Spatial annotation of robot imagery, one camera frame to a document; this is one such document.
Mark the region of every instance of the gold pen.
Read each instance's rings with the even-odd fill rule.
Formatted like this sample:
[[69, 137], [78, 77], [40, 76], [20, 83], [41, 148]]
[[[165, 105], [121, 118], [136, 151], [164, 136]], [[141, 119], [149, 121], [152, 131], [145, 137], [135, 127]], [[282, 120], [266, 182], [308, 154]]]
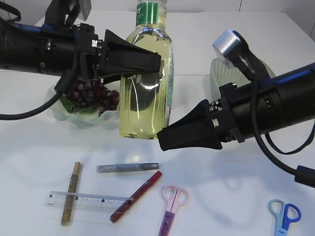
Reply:
[[[77, 191], [80, 171], [81, 171], [81, 163], [76, 162], [74, 164], [72, 176], [70, 179], [68, 193], [75, 193]], [[63, 216], [61, 218], [61, 225], [69, 225], [70, 224], [74, 199], [75, 199], [74, 195], [67, 195], [66, 196], [64, 208], [63, 208]]]

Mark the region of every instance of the pink scissors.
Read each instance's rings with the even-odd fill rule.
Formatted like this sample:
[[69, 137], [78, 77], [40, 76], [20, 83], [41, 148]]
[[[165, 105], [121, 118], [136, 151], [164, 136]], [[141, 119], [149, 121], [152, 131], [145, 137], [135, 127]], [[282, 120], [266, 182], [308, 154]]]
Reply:
[[[170, 197], [167, 197], [166, 194], [168, 190], [170, 190], [172, 193]], [[185, 194], [186, 198], [182, 202], [180, 202], [180, 194], [182, 193]], [[175, 213], [177, 212], [178, 208], [186, 205], [189, 202], [189, 194], [186, 190], [182, 188], [168, 185], [164, 187], [162, 197], [166, 201], [166, 210], [158, 236], [167, 236], [171, 229]]]

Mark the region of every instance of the green leaf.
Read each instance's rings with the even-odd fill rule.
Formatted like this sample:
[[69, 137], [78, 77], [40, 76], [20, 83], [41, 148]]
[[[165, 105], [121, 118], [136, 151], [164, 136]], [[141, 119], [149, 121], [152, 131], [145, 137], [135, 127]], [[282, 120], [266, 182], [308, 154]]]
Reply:
[[94, 105], [94, 106], [90, 106], [90, 107], [85, 107], [85, 108], [80, 108], [79, 112], [81, 113], [94, 113], [95, 111], [97, 111], [98, 106]]
[[60, 97], [60, 101], [61, 101], [62, 105], [64, 106], [64, 108], [65, 108], [69, 113], [75, 111], [75, 105], [74, 105], [69, 99], [67, 99], [65, 96], [61, 96], [61, 97]]

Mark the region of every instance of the yellow liquid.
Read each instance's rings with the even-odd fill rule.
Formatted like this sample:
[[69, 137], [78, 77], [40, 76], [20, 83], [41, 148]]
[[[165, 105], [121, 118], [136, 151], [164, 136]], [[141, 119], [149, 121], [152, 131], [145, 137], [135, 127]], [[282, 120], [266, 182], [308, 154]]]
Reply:
[[162, 57], [159, 73], [122, 77], [120, 134], [128, 138], [156, 139], [168, 125], [173, 90], [172, 40], [166, 34], [164, 18], [157, 25], [138, 25], [126, 39]]

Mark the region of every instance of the fruit bowl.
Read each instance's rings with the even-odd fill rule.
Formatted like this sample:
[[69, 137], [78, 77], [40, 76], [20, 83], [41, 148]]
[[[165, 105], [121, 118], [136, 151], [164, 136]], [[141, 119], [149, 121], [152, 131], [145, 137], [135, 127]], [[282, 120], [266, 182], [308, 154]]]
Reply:
[[[53, 85], [48, 89], [45, 102], [56, 94], [54, 90], [55, 86], [56, 85]], [[112, 82], [106, 84], [105, 86], [111, 91], [119, 91], [120, 82]], [[69, 102], [69, 100], [66, 98], [66, 96], [63, 96], [62, 99], [59, 99], [53, 106], [51, 106], [50, 109], [57, 120], [66, 120], [74, 124], [85, 123], [87, 125], [96, 125], [100, 121], [113, 121], [119, 118], [119, 106], [115, 111], [107, 110], [100, 114], [98, 107], [86, 107], [73, 110], [73, 106], [67, 106], [67, 102]]]
[[[271, 68], [261, 60], [265, 65], [270, 78], [274, 78], [275, 74]], [[211, 101], [215, 101], [221, 97], [220, 87], [227, 83], [236, 83], [237, 87], [249, 84], [250, 81], [236, 68], [228, 68], [219, 59], [213, 59], [210, 68], [210, 96]]]

